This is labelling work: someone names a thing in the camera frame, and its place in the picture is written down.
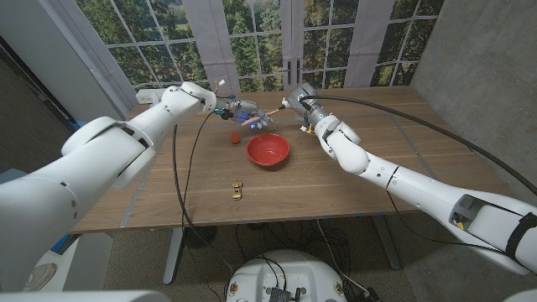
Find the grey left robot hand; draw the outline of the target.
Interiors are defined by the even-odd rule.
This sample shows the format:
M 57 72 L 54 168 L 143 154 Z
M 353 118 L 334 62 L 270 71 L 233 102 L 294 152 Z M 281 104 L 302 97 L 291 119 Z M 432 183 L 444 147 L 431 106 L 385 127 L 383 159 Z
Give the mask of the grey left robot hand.
M 237 98 L 216 99 L 215 114 L 223 120 L 232 120 L 251 129 L 261 129 L 274 123 L 269 116 L 256 102 L 240 100 Z

